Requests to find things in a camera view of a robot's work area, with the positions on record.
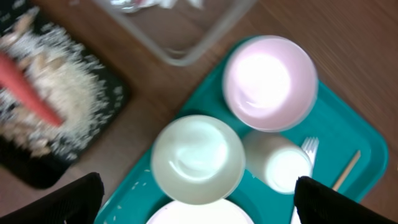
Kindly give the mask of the wooden skewer stick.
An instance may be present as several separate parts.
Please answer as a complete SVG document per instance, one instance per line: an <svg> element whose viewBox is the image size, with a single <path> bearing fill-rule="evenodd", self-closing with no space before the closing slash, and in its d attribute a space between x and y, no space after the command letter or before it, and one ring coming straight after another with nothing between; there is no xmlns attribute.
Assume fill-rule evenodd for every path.
<svg viewBox="0 0 398 224"><path fill-rule="evenodd" d="M359 161L359 158L361 157L361 151L356 151L355 155L352 157L348 165L345 167L345 169L342 171L341 175L339 178L336 180L335 184L333 185L332 189L334 191L338 191L343 182L346 180L347 176L349 173L352 171L353 167L356 165L356 163Z"/></svg>

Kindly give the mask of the white napkin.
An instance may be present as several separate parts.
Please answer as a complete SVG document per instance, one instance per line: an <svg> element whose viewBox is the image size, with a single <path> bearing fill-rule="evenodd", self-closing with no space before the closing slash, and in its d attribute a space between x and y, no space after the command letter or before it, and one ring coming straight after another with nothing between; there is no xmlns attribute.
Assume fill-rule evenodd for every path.
<svg viewBox="0 0 398 224"><path fill-rule="evenodd" d="M140 9L152 6L171 9L177 1L178 0L110 0L109 3L121 12L133 13Z"/></svg>

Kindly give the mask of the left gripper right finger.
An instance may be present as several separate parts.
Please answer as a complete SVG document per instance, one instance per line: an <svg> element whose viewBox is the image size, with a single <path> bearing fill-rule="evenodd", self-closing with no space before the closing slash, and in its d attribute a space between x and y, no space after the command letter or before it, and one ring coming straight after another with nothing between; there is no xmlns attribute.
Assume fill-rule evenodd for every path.
<svg viewBox="0 0 398 224"><path fill-rule="evenodd" d="M296 181L294 205L302 224L394 224L307 176Z"/></svg>

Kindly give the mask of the white bowl with food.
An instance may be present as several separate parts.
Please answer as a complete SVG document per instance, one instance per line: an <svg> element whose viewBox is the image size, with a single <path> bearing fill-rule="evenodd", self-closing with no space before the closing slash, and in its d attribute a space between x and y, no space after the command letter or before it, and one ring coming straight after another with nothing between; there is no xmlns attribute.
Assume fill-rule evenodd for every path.
<svg viewBox="0 0 398 224"><path fill-rule="evenodd" d="M211 116L189 115L168 124L152 146L150 168L170 198L204 205L228 197L246 166L237 133Z"/></svg>

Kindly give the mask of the orange carrot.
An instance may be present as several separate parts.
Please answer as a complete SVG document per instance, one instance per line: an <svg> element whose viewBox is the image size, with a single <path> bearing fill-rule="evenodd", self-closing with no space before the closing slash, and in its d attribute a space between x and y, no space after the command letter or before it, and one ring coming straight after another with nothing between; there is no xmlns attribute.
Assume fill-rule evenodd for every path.
<svg viewBox="0 0 398 224"><path fill-rule="evenodd" d="M14 61L4 53L1 53L1 86L48 124L60 126L63 123L62 118L40 98Z"/></svg>

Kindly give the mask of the white plastic fork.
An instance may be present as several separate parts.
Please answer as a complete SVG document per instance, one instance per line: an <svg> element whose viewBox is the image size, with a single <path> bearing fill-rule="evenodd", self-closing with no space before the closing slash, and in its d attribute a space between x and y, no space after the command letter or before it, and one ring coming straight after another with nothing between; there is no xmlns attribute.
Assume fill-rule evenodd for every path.
<svg viewBox="0 0 398 224"><path fill-rule="evenodd" d="M313 169L315 166L315 159L316 159L317 151L318 151L318 145L319 145L319 140L318 140L318 138L315 138L315 137L306 138L302 144L302 149L307 153L307 156L309 157L309 159L312 163L311 173L310 173L309 177L312 177L312 174L313 174ZM294 209L293 209L290 224L301 224L299 215L297 213L297 207L294 207Z"/></svg>

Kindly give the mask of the white paper cup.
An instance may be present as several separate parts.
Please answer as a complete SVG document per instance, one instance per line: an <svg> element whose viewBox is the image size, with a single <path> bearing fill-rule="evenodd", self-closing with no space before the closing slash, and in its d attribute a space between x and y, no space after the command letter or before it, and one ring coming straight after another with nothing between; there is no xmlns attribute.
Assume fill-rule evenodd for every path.
<svg viewBox="0 0 398 224"><path fill-rule="evenodd" d="M251 131L243 146L246 169L280 194L293 194L297 179L312 174L307 154L280 134Z"/></svg>

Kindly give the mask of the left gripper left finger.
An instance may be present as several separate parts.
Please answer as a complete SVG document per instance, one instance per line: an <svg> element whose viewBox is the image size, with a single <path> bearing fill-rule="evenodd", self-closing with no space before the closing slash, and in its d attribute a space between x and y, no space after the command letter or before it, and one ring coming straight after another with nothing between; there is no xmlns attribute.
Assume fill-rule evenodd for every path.
<svg viewBox="0 0 398 224"><path fill-rule="evenodd" d="M1 223L93 223L103 196L101 177L99 173L91 172L1 217Z"/></svg>

